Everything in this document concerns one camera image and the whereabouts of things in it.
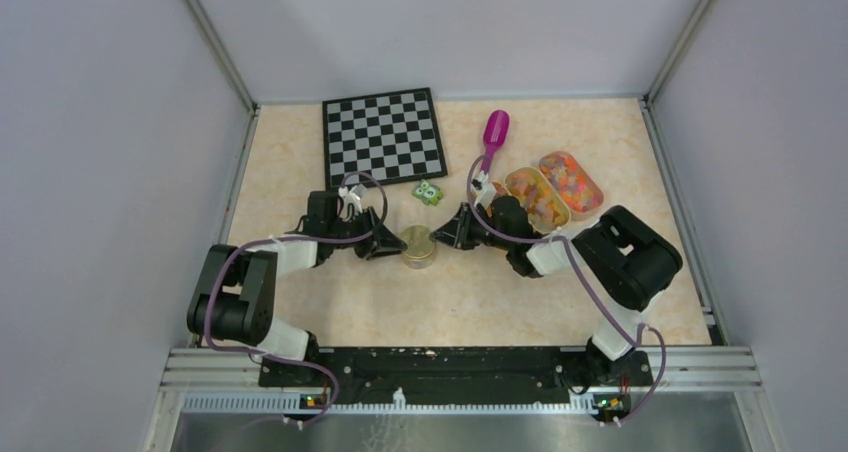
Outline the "clear plastic cup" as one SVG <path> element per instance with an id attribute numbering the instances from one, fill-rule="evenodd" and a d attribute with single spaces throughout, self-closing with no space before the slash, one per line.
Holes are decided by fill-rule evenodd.
<path id="1" fill-rule="evenodd" d="M 437 256 L 435 247 L 424 249 L 407 249 L 401 253 L 403 263 L 413 270 L 425 269 L 432 265 Z"/>

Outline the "magenta plastic scoop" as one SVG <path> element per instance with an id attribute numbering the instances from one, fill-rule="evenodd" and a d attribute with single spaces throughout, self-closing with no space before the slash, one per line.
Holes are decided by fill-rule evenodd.
<path id="1" fill-rule="evenodd" d="M 482 172 L 486 174 L 490 172 L 495 154 L 506 141 L 509 126 L 510 116 L 506 111 L 497 109 L 489 115 L 482 136 L 484 148 L 483 160 L 481 162 Z"/>

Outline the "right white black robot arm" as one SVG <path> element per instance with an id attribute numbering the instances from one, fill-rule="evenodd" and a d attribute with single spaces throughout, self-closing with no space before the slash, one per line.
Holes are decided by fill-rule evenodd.
<path id="1" fill-rule="evenodd" d="M 626 372 L 625 356 L 641 344 L 650 308 L 683 268 L 678 250 L 621 205 L 574 237 L 560 229 L 543 235 L 516 198 L 503 196 L 489 211 L 461 204 L 430 237 L 459 250 L 480 245 L 503 250 L 522 277 L 572 270 L 604 317 L 586 357 L 589 376 L 600 384 L 612 384 Z"/>

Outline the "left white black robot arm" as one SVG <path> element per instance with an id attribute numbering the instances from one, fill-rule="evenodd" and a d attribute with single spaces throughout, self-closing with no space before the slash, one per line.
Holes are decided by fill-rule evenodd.
<path id="1" fill-rule="evenodd" d="M 314 382 L 321 360 L 309 351 L 312 337 L 275 317 L 276 285 L 288 274 L 322 265 L 337 249 L 350 248 L 363 260 L 406 250 L 377 212 L 362 206 L 364 192 L 363 186 L 314 191 L 294 231 L 244 248 L 212 246 L 187 309 L 188 330 L 220 350 L 282 358 L 292 382 Z"/>

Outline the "white round lid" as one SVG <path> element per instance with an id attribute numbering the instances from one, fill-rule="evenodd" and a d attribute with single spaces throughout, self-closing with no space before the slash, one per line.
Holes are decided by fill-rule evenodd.
<path id="1" fill-rule="evenodd" d="M 412 225 L 404 229 L 400 234 L 406 244 L 403 255 L 414 260 L 431 257 L 436 251 L 436 242 L 430 234 L 431 230 L 424 225 Z"/>

